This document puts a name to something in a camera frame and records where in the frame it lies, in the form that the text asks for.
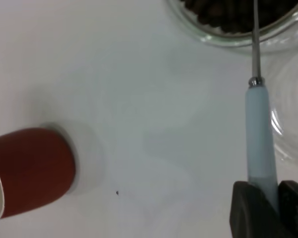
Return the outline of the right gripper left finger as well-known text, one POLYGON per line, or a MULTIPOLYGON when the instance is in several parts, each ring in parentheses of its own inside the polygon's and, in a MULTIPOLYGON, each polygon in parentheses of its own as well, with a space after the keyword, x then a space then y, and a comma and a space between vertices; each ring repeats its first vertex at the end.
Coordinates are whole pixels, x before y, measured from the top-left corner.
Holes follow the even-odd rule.
POLYGON ((237 181, 233 185, 229 224, 234 238, 281 238, 277 213, 257 187, 237 181))

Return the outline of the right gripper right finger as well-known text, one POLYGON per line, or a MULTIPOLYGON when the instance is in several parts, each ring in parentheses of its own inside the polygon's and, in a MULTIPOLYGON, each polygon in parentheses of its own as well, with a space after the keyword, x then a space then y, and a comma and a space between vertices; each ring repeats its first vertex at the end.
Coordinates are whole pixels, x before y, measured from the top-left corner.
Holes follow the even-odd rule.
POLYGON ((283 225, 298 238, 298 182, 284 180, 279 184, 280 219, 283 225))

